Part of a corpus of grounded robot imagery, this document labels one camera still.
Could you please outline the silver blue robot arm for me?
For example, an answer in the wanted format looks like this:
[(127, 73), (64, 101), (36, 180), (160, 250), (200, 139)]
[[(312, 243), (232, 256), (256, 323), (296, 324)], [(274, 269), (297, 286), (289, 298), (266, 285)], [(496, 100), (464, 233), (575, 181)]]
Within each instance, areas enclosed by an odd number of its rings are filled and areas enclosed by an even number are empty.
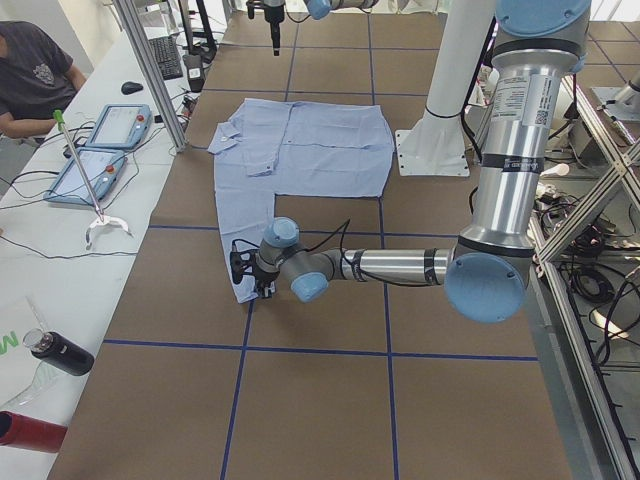
[(492, 64), (494, 94), (471, 223), (451, 249), (346, 250), (314, 253), (297, 224), (274, 219), (249, 260), (255, 291), (267, 296), (286, 279), (303, 302), (333, 280), (440, 285), (469, 319), (494, 323), (521, 307), (534, 250), (527, 236), (562, 78), (585, 53), (587, 1), (501, 1)]
[[(366, 10), (374, 7), (376, 4), (377, 2), (375, 0), (304, 0), (308, 15), (314, 20), (320, 20), (326, 17), (331, 11), (346, 8)], [(285, 19), (285, 5), (285, 0), (248, 1), (246, 3), (247, 13), (250, 18), (253, 18), (255, 9), (260, 9), (264, 12), (265, 21), (270, 26), (272, 48), (275, 56), (280, 55), (280, 24)]]

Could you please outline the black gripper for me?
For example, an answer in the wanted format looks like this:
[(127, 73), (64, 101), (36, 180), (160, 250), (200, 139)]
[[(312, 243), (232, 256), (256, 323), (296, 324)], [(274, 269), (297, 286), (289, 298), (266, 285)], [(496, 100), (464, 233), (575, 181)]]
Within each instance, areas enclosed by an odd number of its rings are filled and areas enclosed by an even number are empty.
[(275, 293), (275, 273), (264, 271), (259, 267), (253, 268), (255, 278), (255, 292), (262, 299), (271, 298)]
[(264, 17), (270, 27), (270, 37), (272, 41), (273, 55), (280, 55), (281, 33), (280, 24), (284, 21), (285, 1), (284, 0), (265, 0), (264, 1)]

